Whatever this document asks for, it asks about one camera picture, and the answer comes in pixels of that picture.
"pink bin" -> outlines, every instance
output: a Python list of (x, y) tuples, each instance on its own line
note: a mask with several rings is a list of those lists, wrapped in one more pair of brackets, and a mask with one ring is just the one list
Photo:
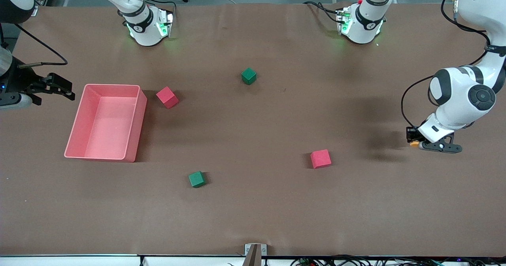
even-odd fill
[(65, 157), (134, 162), (146, 103), (138, 85), (87, 84)]

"table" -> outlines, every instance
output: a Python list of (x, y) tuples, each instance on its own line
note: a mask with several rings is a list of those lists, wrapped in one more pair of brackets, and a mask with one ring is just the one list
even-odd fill
[[(483, 40), (436, 4), (387, 17), (356, 45), (306, 5), (178, 7), (174, 38), (141, 47), (115, 8), (41, 8), (25, 28), (69, 65), (36, 71), (72, 81), (77, 100), (2, 112), (0, 253), (231, 255), (262, 242), (270, 255), (503, 256), (504, 98), (457, 132), (457, 155), (406, 147), (399, 111), (412, 82), (471, 62)], [(58, 60), (25, 35), (14, 54)], [(136, 163), (63, 157), (87, 83), (143, 88)], [(181, 100), (170, 110), (155, 96), (166, 85)], [(413, 122), (433, 110), (427, 86), (407, 95)], [(334, 165), (312, 170), (319, 149)], [(193, 189), (199, 170), (210, 183)]]

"green cube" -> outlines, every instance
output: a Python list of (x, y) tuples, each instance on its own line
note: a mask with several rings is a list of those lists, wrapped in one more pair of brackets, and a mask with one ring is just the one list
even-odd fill
[(204, 178), (204, 174), (202, 171), (197, 171), (193, 174), (188, 175), (190, 179), (190, 184), (194, 188), (199, 188), (206, 185), (206, 179)]
[(244, 83), (251, 85), (255, 80), (257, 80), (257, 73), (251, 68), (246, 68), (245, 71), (241, 73), (242, 81)]

